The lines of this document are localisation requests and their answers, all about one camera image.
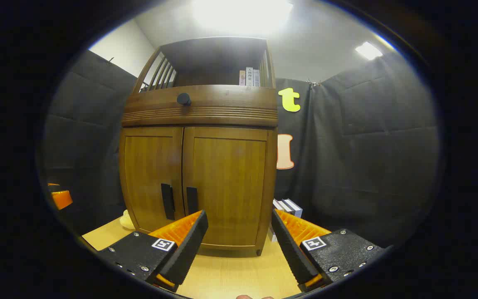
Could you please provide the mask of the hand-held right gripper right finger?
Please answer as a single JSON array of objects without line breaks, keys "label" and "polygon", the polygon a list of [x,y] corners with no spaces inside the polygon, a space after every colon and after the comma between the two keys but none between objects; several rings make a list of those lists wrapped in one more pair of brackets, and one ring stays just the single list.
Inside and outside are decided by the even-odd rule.
[{"label": "hand-held right gripper right finger", "polygon": [[349,229],[329,231],[277,209],[272,211],[271,224],[303,293],[353,276],[386,251]]}]

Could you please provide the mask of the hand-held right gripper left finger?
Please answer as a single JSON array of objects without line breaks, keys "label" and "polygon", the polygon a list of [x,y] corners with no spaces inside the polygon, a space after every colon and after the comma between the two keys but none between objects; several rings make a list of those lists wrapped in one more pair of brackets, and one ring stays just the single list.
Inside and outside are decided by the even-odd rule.
[{"label": "hand-held right gripper left finger", "polygon": [[205,210],[160,229],[135,231],[98,251],[104,262],[175,293],[183,284],[208,229]]}]

